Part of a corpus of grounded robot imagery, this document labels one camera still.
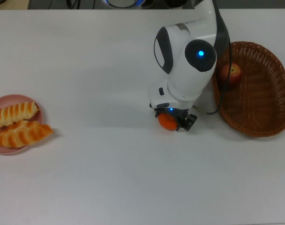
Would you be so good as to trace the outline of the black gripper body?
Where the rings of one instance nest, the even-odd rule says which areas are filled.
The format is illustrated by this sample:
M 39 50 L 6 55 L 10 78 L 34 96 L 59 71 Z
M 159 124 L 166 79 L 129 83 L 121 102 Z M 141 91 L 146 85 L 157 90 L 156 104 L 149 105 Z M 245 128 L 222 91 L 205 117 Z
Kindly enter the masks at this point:
M 187 115 L 188 109 L 181 110 L 177 108 L 155 108 L 154 110 L 159 111 L 160 115 L 163 114 L 167 118 L 176 119 L 178 116 Z

